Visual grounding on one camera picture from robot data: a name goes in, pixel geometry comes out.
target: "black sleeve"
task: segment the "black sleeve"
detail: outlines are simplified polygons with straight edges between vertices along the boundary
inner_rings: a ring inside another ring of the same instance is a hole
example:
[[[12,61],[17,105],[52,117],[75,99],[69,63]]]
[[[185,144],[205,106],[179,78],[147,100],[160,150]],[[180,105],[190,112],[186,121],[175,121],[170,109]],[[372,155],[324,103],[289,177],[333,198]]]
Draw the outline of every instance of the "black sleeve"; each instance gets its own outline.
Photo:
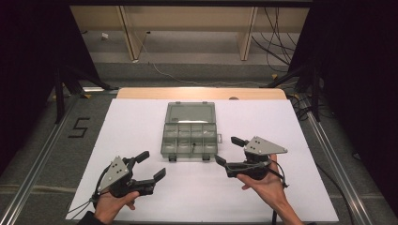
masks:
[[[77,223],[77,225],[105,225],[94,217],[92,212],[87,211],[84,217]]]

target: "person's left hand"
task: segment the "person's left hand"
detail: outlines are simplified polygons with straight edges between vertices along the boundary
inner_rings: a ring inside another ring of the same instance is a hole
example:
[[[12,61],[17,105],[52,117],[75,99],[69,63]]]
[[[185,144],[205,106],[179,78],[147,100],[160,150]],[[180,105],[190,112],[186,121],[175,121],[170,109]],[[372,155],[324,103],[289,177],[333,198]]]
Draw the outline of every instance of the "person's left hand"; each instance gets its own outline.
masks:
[[[105,224],[111,224],[124,205],[134,210],[134,200],[140,196],[138,191],[133,191],[122,198],[115,198],[111,193],[102,194],[97,203],[94,217]]]

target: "person's right hand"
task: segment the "person's right hand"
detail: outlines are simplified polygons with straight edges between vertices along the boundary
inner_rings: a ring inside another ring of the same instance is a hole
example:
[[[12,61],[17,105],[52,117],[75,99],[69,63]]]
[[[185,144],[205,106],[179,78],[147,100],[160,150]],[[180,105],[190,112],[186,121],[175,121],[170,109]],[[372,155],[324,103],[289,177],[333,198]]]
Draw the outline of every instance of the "person's right hand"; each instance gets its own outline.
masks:
[[[278,173],[278,165],[275,163],[276,155],[269,157],[274,161],[268,165],[269,168]],[[242,189],[252,188],[257,192],[261,199],[276,211],[284,224],[303,224],[287,201],[282,181],[278,176],[269,172],[262,180],[254,180],[248,175],[238,174],[237,179],[245,184]]]

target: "human hand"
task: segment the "human hand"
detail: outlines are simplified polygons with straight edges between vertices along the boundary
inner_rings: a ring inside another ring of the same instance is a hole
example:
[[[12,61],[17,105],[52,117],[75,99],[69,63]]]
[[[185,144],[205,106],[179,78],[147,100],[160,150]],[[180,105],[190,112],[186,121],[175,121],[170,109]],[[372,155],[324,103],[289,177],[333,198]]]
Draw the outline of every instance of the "human hand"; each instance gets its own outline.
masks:
[[[269,158],[274,161],[268,165],[269,168],[278,173],[276,155],[270,155]],[[254,180],[248,175],[238,174],[237,179],[245,184],[242,187],[243,190],[252,188],[265,203],[275,210],[284,224],[302,224],[286,199],[283,191],[283,183],[277,175],[269,172],[262,180]]]
[[[94,217],[104,224],[111,224],[124,205],[134,210],[134,200],[140,196],[138,191],[133,191],[122,198],[115,198],[111,193],[100,195]]]

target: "white table surface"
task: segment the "white table surface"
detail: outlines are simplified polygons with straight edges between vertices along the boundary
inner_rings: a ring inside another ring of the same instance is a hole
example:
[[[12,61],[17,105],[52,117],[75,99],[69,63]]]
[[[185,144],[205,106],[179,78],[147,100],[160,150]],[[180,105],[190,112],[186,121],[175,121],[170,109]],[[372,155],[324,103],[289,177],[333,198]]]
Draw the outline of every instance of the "white table surface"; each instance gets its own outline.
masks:
[[[206,99],[180,100],[201,102]],[[136,157],[149,151],[150,158],[133,168],[136,180],[151,179],[166,168],[166,176],[154,194],[135,201],[136,210],[124,207],[115,220],[151,223],[264,223],[272,209],[257,194],[242,190],[242,183],[228,178],[214,159],[209,162],[168,161],[161,156],[161,138],[169,102],[177,99],[114,99],[70,206],[85,203],[103,169],[116,157]],[[314,164],[299,122],[288,100],[207,100],[215,102],[217,131],[222,135],[219,156],[227,162],[245,159],[232,136],[250,140],[259,136],[288,149],[278,155],[283,167],[286,196],[303,221],[338,221],[329,195]],[[92,204],[86,210],[93,211]],[[83,211],[75,219],[80,219]],[[74,213],[67,215],[71,219]]]

